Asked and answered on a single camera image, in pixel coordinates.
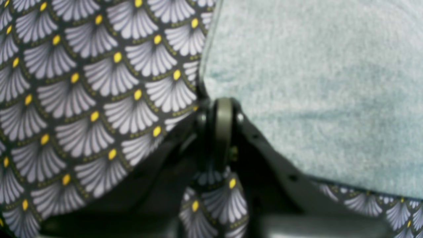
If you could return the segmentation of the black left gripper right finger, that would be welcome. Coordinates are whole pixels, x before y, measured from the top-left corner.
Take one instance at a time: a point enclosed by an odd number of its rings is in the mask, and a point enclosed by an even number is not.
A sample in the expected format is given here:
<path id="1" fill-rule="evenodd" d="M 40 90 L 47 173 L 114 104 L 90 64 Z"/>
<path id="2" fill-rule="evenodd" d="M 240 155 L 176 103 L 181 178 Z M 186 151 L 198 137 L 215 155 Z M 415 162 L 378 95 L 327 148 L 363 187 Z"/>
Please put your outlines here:
<path id="1" fill-rule="evenodd" d="M 211 110 L 213 164 L 229 166 L 245 189 L 248 238 L 387 238 L 388 224 L 325 196 L 278 153 L 231 98 Z"/>

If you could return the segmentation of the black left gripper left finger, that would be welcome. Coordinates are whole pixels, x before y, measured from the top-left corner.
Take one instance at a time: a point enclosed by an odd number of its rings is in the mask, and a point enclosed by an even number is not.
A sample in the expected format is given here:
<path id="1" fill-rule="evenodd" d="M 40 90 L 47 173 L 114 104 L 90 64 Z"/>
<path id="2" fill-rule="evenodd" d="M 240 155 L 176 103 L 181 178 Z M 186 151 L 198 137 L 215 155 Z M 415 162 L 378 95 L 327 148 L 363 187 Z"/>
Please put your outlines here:
<path id="1" fill-rule="evenodd" d="M 163 143 L 100 199 L 48 218 L 43 238 L 182 238 L 178 218 L 185 188 L 201 167 L 210 104 L 175 126 Z"/>

